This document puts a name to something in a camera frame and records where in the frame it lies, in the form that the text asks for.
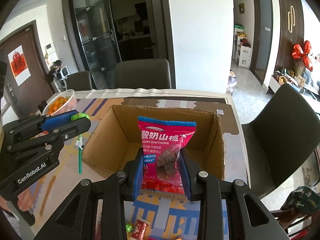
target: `gold wall decoration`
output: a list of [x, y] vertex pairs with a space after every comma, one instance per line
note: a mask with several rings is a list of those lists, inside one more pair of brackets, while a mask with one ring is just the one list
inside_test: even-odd
[[288, 12], [288, 31], [292, 33], [293, 27], [296, 26], [296, 13], [294, 7], [291, 5], [290, 11]]

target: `human hand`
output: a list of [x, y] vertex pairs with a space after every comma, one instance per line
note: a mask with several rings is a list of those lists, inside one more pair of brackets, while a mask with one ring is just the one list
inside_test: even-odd
[[27, 211], [32, 207], [32, 195], [30, 188], [27, 188], [25, 191], [18, 195], [18, 207], [22, 211]]
[[7, 203], [8, 202], [3, 197], [0, 196], [0, 207], [8, 212], [11, 212], [7, 206]]

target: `red candy wrapper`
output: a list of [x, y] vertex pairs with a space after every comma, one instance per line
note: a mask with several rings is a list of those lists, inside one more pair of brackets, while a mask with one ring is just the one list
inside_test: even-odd
[[138, 117], [144, 153], [141, 188], [183, 194], [177, 160], [196, 132], [195, 122], [161, 121]]
[[149, 223], [147, 221], [138, 218], [136, 228], [134, 229], [130, 240], [143, 240], [148, 225]]

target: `red balloon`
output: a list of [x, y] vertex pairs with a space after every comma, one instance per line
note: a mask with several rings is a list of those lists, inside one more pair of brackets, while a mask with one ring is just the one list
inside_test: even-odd
[[293, 59], [297, 60], [300, 59], [301, 57], [303, 57], [303, 51], [302, 48], [299, 44], [295, 44], [293, 46], [293, 52], [292, 52], [292, 57]]
[[305, 41], [304, 45], [303, 45], [303, 52], [304, 54], [309, 54], [311, 51], [312, 47], [311, 47], [311, 43], [310, 41]]
[[309, 57], [307, 55], [304, 55], [302, 57], [302, 60], [303, 60], [304, 65], [306, 66], [306, 68], [312, 72], [313, 71], [313, 63], [312, 63], [311, 59], [309, 59]]

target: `picture frame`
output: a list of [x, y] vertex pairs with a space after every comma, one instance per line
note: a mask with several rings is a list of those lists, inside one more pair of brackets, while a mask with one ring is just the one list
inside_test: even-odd
[[239, 12], [240, 12], [240, 14], [244, 14], [245, 13], [244, 3], [239, 4]]

